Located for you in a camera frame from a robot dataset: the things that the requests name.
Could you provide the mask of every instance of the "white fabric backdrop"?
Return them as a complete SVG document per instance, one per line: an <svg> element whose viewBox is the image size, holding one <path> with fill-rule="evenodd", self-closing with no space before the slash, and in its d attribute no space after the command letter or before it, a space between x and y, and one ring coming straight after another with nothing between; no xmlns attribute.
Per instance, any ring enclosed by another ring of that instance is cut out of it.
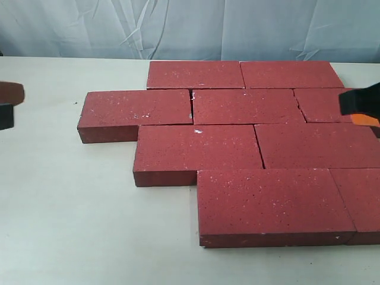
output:
<svg viewBox="0 0 380 285"><path fill-rule="evenodd" d="M0 0L0 50L380 62L380 0Z"/></svg>

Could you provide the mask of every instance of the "table surface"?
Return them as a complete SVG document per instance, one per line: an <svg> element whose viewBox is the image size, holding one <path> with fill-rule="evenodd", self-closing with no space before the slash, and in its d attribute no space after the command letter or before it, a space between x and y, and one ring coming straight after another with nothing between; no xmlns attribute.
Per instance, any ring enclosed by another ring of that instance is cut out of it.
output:
<svg viewBox="0 0 380 285"><path fill-rule="evenodd" d="M380 246L203 249L196 187L136 188L135 142L83 145L88 91L146 88L148 61L0 57L24 84L0 131L0 284L373 284ZM380 64L333 64L347 87Z"/></svg>

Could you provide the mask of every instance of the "black object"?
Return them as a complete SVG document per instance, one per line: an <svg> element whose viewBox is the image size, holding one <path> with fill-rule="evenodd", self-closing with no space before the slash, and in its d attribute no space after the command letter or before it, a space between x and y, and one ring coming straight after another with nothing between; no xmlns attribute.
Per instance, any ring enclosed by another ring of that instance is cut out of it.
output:
<svg viewBox="0 0 380 285"><path fill-rule="evenodd" d="M339 95L342 115L364 114L380 120L380 83Z"/></svg>
<svg viewBox="0 0 380 285"><path fill-rule="evenodd" d="M12 104L0 104L0 130L14 127L14 115Z"/></svg>

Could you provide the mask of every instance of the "brick pattern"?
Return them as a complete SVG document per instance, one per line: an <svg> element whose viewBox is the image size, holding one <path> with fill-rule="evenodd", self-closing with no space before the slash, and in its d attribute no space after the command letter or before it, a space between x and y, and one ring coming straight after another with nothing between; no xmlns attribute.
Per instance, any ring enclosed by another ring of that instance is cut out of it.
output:
<svg viewBox="0 0 380 285"><path fill-rule="evenodd" d="M137 140L136 186L197 184L201 246L380 244L380 144L328 62L151 62L147 88L90 93L78 131Z"/></svg>

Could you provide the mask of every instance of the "red brick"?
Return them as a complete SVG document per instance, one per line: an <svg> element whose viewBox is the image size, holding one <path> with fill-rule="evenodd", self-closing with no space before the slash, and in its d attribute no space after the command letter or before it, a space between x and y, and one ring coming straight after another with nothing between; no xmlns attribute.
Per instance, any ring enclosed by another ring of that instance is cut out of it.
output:
<svg viewBox="0 0 380 285"><path fill-rule="evenodd" d="M380 144L350 123L255 125L265 168L378 168Z"/></svg>
<svg viewBox="0 0 380 285"><path fill-rule="evenodd" d="M142 126L139 130L136 186L194 185L197 170L260 168L252 125Z"/></svg>
<svg viewBox="0 0 380 285"><path fill-rule="evenodd" d="M340 245L355 227L327 169L198 172L200 245Z"/></svg>
<svg viewBox="0 0 380 285"><path fill-rule="evenodd" d="M299 107L306 121L311 123L350 123L351 116L340 114L340 93L349 91L347 88L313 88L295 89Z"/></svg>
<svg viewBox="0 0 380 285"><path fill-rule="evenodd" d="M380 244L380 169L333 169L357 233L350 245Z"/></svg>
<svg viewBox="0 0 380 285"><path fill-rule="evenodd" d="M305 122L291 89L194 90L194 124Z"/></svg>
<svg viewBox="0 0 380 285"><path fill-rule="evenodd" d="M88 93L78 132L83 143L136 141L140 125L192 124L188 90Z"/></svg>
<svg viewBox="0 0 380 285"><path fill-rule="evenodd" d="M246 88L343 88L329 62L241 62Z"/></svg>
<svg viewBox="0 0 380 285"><path fill-rule="evenodd" d="M152 61L148 89L244 88L237 61Z"/></svg>

